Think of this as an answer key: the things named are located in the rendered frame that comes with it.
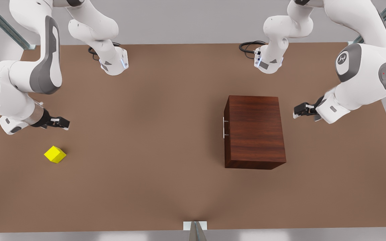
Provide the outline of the silver frame post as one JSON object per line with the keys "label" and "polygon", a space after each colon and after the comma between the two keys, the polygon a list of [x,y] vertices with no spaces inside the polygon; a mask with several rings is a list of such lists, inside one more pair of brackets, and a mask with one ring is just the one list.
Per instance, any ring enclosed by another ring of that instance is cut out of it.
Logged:
{"label": "silver frame post", "polygon": [[0,28],[12,38],[23,50],[34,50],[36,45],[29,44],[1,15]]}
{"label": "silver frame post", "polygon": [[204,230],[208,229],[207,221],[183,222],[183,230],[189,230],[189,241],[207,241]]}
{"label": "silver frame post", "polygon": [[367,7],[363,12],[370,10],[370,15],[365,15],[365,20],[360,23],[359,29],[355,29],[359,36],[348,44],[365,43],[374,46],[386,47],[386,7],[382,12],[374,10],[373,6]]}

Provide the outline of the yellow cube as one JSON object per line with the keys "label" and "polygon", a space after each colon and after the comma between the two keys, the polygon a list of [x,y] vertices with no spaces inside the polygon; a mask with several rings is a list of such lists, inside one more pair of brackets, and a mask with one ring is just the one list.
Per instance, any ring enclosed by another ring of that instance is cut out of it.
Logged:
{"label": "yellow cube", "polygon": [[60,163],[66,157],[66,153],[60,148],[52,146],[44,153],[44,156],[53,163]]}

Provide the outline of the dark wooden drawer cabinet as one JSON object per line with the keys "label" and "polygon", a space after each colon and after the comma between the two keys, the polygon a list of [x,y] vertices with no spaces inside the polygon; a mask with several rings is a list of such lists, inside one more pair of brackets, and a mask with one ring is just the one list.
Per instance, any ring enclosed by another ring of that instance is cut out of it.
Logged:
{"label": "dark wooden drawer cabinet", "polygon": [[272,170],[286,163],[277,97],[230,95],[223,137],[226,168]]}

